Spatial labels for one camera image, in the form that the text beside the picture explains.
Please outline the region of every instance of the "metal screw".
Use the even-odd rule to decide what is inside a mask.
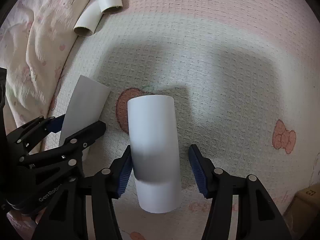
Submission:
[[[111,172],[111,170],[108,169],[108,168],[103,169],[103,170],[101,171],[101,173],[102,173],[103,175],[107,175],[107,174],[109,174],[110,172]]]
[[[223,169],[220,169],[220,168],[215,168],[213,171],[215,174],[222,174],[223,173]]]
[[[249,180],[251,180],[251,181],[256,181],[256,180],[257,180],[257,177],[254,176],[254,175],[249,175]]]
[[[76,163],[77,163],[76,159],[71,159],[68,161],[69,166],[74,166],[74,165],[76,165]]]

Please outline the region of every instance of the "paper roll core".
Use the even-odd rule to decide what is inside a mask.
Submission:
[[[92,31],[86,27],[75,27],[73,31],[81,37],[89,37],[93,34]]]

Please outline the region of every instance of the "textured fabric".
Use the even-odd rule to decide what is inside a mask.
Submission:
[[[80,74],[111,87],[101,115],[107,131],[84,162],[93,175],[129,144],[116,116],[124,90],[174,98],[182,205],[166,214],[143,211],[131,176],[114,201],[123,234],[201,238],[211,203],[195,184],[191,143],[232,175],[257,175],[281,212],[297,190],[319,181],[320,24],[304,0],[123,2],[125,10],[105,15],[92,37],[77,39],[51,113],[65,113]],[[50,135],[44,148],[58,141]],[[233,222],[237,209],[235,199]],[[235,232],[233,224],[231,239]]]
[[[76,40],[73,27],[88,1],[18,0],[10,11],[0,28],[0,66],[7,69],[7,132],[47,116]]]

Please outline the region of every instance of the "bow print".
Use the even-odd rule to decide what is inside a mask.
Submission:
[[[287,130],[284,123],[279,119],[276,122],[272,136],[272,145],[275,149],[285,149],[287,154],[290,154],[296,143],[296,133],[294,130]]]

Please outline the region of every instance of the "robotic hand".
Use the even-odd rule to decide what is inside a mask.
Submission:
[[[29,155],[50,132],[61,130],[64,115],[38,117],[6,136],[5,77],[6,70],[0,68],[1,239],[21,240],[6,217],[11,209],[34,216],[46,207],[32,240],[88,240],[85,197],[91,195],[96,240],[122,240],[112,199],[119,198],[127,186],[132,171],[130,145],[109,168],[86,178],[82,151],[104,134],[106,125],[101,121],[66,138],[60,147]],[[200,193],[212,198],[202,240],[228,239],[233,195],[239,195],[236,239],[291,239],[281,214],[256,176],[229,175],[202,157],[196,145],[190,146],[188,154]]]

